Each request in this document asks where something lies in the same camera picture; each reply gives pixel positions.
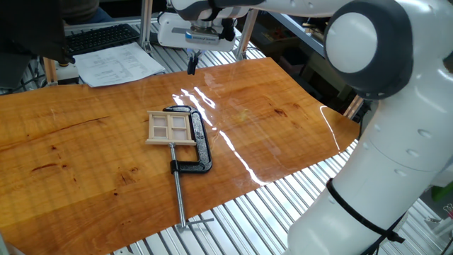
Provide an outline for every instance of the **metal rod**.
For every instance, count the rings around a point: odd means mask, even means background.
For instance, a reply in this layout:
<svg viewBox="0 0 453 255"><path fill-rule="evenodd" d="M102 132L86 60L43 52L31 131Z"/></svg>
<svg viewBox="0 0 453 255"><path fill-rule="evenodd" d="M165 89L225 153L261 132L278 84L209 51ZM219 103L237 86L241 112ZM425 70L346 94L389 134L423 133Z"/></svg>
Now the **metal rod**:
<svg viewBox="0 0 453 255"><path fill-rule="evenodd" d="M176 160L176 151L175 151L175 143L171 142L168 144L171 150L171 160ZM185 215L184 215L184 203L183 203L183 192L181 191L181 183L179 181L179 172L175 171L173 173L175 176L175 182L176 182L176 197L178 198L178 207L179 207L179 218L181 221L181 229L186 227L186 222L185 222Z"/></svg>
<svg viewBox="0 0 453 255"><path fill-rule="evenodd" d="M150 53L151 44L149 43L149 36L151 33L151 15L153 9L153 0L142 0L142 17L140 26L140 46L143 50Z"/></svg>
<svg viewBox="0 0 453 255"><path fill-rule="evenodd" d="M179 173L176 171L173 174L176 182L176 195L178 196L179 218L181 220L181 228L186 226L183 204L183 193L181 192L181 184L179 182Z"/></svg>
<svg viewBox="0 0 453 255"><path fill-rule="evenodd" d="M197 220L197 221L194 221L194 222L187 222L187 225L195 225L195 224L213 222L213 221L214 221L214 219Z"/></svg>
<svg viewBox="0 0 453 255"><path fill-rule="evenodd" d="M252 9L247 14L246 23L243 26L241 40L239 41L239 46L236 49L235 57L236 60L246 59L246 51L248 42L250 42L250 37L252 36L253 27L255 26L256 17L258 17L259 10Z"/></svg>

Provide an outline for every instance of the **wooden board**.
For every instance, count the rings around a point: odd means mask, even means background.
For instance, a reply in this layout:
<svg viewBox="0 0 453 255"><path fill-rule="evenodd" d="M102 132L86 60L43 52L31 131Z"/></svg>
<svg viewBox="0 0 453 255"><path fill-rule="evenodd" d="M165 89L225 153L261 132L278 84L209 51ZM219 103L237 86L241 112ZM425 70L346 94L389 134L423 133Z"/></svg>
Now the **wooden board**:
<svg viewBox="0 0 453 255"><path fill-rule="evenodd" d="M0 97L0 231L27 255L107 254L178 223L167 146L145 145L147 111L195 106L213 168L182 175L192 217L343 151L358 125L271 59L119 86ZM195 158L178 147L179 160Z"/></svg>

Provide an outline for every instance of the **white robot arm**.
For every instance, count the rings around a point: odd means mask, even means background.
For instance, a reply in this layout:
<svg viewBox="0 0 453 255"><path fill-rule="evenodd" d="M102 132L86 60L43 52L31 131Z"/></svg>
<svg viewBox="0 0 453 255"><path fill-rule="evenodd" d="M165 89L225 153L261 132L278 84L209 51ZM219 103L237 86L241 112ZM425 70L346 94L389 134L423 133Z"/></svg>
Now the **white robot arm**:
<svg viewBox="0 0 453 255"><path fill-rule="evenodd" d="M182 41L168 45L200 50L231 50L225 39L205 42L203 33L210 27L222 33L221 19L248 8L332 16L326 60L359 96L379 100L379 107L342 171L291 226L285 255L366 254L381 237L402 242L387 230L453 164L453 75L443 62L453 51L453 6L446 0L171 3L182 17L173 19L186 22L199 41L186 40L184 33ZM162 35L175 22L165 21Z"/></svg>

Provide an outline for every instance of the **keyboard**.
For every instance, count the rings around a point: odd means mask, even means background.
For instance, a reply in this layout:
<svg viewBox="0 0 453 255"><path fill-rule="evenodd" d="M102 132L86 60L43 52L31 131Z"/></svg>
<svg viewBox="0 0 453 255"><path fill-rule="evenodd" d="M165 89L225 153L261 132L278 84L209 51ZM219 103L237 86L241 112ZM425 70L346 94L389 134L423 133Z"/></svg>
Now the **keyboard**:
<svg viewBox="0 0 453 255"><path fill-rule="evenodd" d="M68 53L79 55L136 40L140 34L128 24L114 25L66 37Z"/></svg>

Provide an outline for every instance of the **metal post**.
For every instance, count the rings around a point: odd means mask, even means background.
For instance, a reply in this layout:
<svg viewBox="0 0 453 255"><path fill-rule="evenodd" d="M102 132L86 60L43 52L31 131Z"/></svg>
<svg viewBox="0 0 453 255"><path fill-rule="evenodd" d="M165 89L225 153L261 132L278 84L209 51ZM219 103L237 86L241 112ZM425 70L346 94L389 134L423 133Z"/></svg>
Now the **metal post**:
<svg viewBox="0 0 453 255"><path fill-rule="evenodd" d="M43 57L43 62L47 84L49 84L49 86L58 85L57 68L55 67L55 61L53 59Z"/></svg>
<svg viewBox="0 0 453 255"><path fill-rule="evenodd" d="M235 49L234 56L236 57L237 61L246 60L246 52L248 47L248 42L250 41L250 37L252 36L253 27L255 26L256 17L258 17L259 10L252 9L247 14L246 23L244 24L242 30L241 40L239 41L239 46Z"/></svg>
<svg viewBox="0 0 453 255"><path fill-rule="evenodd" d="M181 228L185 227L185 214L184 214L184 203L183 203L183 192L181 191L181 184L179 182L179 173L176 171L173 173L176 182L176 195L178 197L179 207L179 218L181 221Z"/></svg>
<svg viewBox="0 0 453 255"><path fill-rule="evenodd" d="M147 53L151 53L149 36L151 33L151 15L153 13L153 0L142 0L142 23L140 27L140 46Z"/></svg>

